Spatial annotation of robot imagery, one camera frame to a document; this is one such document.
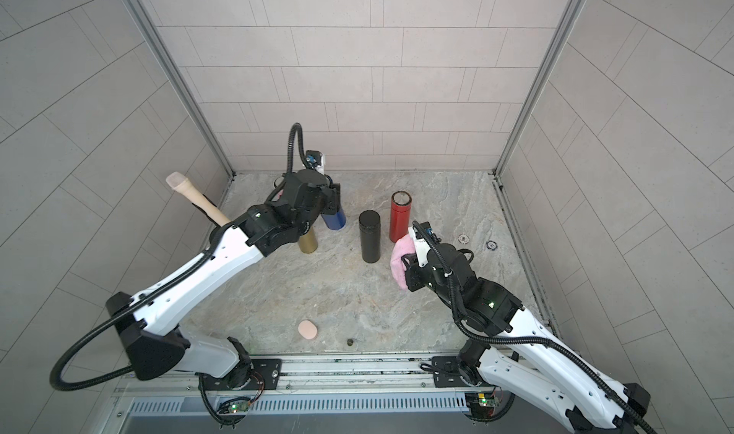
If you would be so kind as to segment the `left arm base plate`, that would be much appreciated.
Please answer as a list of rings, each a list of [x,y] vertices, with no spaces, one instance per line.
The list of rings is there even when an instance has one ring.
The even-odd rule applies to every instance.
[[[255,359],[238,363],[225,377],[203,374],[206,391],[275,390],[280,378],[280,359]]]

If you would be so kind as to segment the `blue thermos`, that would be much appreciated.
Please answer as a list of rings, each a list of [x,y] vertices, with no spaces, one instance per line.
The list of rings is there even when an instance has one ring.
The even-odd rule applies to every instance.
[[[346,225],[346,215],[341,207],[338,207],[333,214],[326,214],[323,212],[321,217],[328,229],[332,231],[339,231]]]

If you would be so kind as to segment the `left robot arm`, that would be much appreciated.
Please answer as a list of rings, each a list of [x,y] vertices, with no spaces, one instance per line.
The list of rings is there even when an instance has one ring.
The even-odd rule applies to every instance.
[[[170,371],[194,372],[226,379],[241,377],[248,355],[234,338],[217,340],[185,331],[181,320],[232,277],[280,247],[296,243],[322,215],[336,214],[340,185],[316,170],[285,175],[281,191],[216,229],[209,247],[166,279],[134,296],[108,300],[113,313],[133,312],[116,324],[120,341],[141,381]]]

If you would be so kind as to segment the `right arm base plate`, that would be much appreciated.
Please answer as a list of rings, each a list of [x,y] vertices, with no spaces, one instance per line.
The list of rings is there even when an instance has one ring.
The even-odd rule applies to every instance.
[[[437,388],[491,388],[491,385],[483,380],[479,380],[477,384],[470,384],[464,379],[460,374],[456,357],[434,356],[430,360],[430,366],[432,370],[429,373]]]

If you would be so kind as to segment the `black thermos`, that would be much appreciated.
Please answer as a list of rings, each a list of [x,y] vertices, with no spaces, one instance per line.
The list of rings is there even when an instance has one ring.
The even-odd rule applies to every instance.
[[[380,215],[373,210],[359,215],[359,235],[361,236],[361,255],[366,263],[380,260]]]

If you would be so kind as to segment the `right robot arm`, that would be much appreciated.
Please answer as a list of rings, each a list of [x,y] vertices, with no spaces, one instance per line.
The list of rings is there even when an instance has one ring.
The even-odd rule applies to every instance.
[[[471,269],[473,254],[422,244],[395,263],[411,292],[426,288],[451,311],[468,339],[452,364],[434,364],[468,386],[493,386],[541,409],[571,433],[654,432],[649,393],[593,367],[501,284]]]

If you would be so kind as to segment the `pink cloth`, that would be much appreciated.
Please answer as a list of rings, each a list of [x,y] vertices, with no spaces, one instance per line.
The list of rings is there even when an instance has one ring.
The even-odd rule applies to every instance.
[[[403,257],[409,254],[415,254],[416,248],[411,235],[405,235],[400,238],[393,248],[390,268],[393,275],[393,279],[398,283],[399,288],[403,291],[407,291],[407,283],[405,277],[405,265],[403,263]]]

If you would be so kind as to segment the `gold thermos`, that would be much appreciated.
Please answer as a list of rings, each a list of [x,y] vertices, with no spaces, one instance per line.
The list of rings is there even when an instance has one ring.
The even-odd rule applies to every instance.
[[[298,239],[299,250],[303,254],[312,254],[318,248],[317,236],[315,235],[314,229],[309,229],[305,235],[302,235]]]

